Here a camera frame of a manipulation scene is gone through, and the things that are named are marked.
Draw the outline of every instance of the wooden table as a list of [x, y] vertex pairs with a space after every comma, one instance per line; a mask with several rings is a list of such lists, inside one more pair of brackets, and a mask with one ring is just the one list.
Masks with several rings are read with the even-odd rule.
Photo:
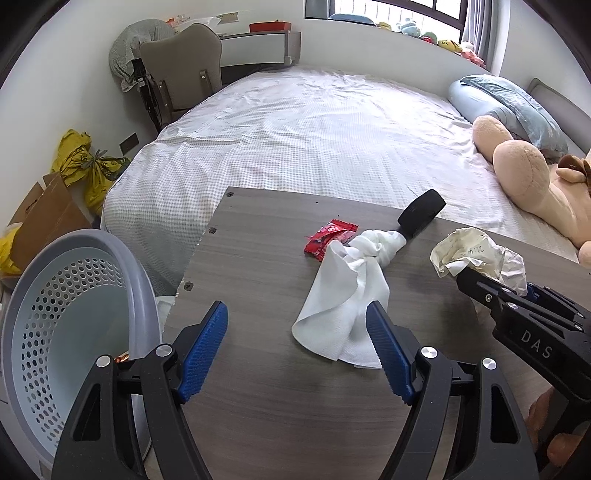
[[[319, 263], [303, 253], [306, 235], [333, 218], [365, 229], [392, 230], [400, 210], [328, 197], [228, 189], [178, 289], [164, 339], [201, 321], [214, 300], [230, 312], [229, 327], [199, 395], [184, 406], [214, 480], [377, 479], [407, 418], [383, 371], [332, 362], [291, 335]], [[448, 358], [494, 358], [520, 408], [548, 387], [528, 365], [479, 325], [474, 307], [429, 261], [436, 243], [464, 225], [436, 219], [384, 270], [388, 314], [423, 345]], [[536, 247], [491, 233], [520, 253], [527, 278], [591, 307], [590, 272]], [[441, 478], [457, 419], [450, 402], [431, 472]], [[154, 455], [147, 461], [159, 478]]]

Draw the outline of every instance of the bed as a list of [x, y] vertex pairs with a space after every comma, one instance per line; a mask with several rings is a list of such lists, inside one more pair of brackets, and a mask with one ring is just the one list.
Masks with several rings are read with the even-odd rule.
[[102, 228], [157, 294], [174, 294], [228, 186], [398, 208], [433, 188], [442, 218], [577, 261], [568, 239], [506, 197], [447, 100], [392, 81], [293, 67], [232, 84], [138, 153], [106, 197]]

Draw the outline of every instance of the red candy wrapper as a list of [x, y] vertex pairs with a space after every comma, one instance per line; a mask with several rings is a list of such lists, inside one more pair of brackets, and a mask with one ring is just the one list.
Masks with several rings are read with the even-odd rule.
[[322, 262], [326, 247], [332, 240], [345, 244], [355, 236], [358, 228], [359, 225], [334, 219], [314, 235], [306, 237], [310, 242], [304, 248], [304, 252], [314, 255], [318, 261]]

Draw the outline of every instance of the gray plastic basket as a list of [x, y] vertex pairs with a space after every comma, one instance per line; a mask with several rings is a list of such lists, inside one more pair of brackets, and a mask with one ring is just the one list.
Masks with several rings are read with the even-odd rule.
[[[0, 353], [9, 403], [48, 468], [96, 358], [127, 350], [140, 358], [161, 342], [148, 276], [118, 238], [80, 230], [37, 255], [12, 294]], [[132, 403], [145, 453], [150, 436], [142, 398]]]

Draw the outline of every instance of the screw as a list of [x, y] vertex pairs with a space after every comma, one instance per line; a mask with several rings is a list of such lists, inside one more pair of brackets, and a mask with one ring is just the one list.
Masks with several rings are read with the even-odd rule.
[[107, 365], [109, 365], [111, 362], [111, 358], [109, 355], [103, 355], [98, 357], [98, 359], [96, 359], [96, 366], [100, 367], [100, 368], [104, 368]]
[[435, 358], [437, 356], [437, 350], [432, 346], [424, 346], [421, 348], [421, 355], [425, 358]]
[[170, 345], [163, 344], [156, 349], [158, 356], [169, 356], [171, 353], [173, 353], [173, 348]]
[[494, 370], [496, 368], [496, 362], [492, 358], [485, 358], [482, 360], [482, 365], [488, 370]]

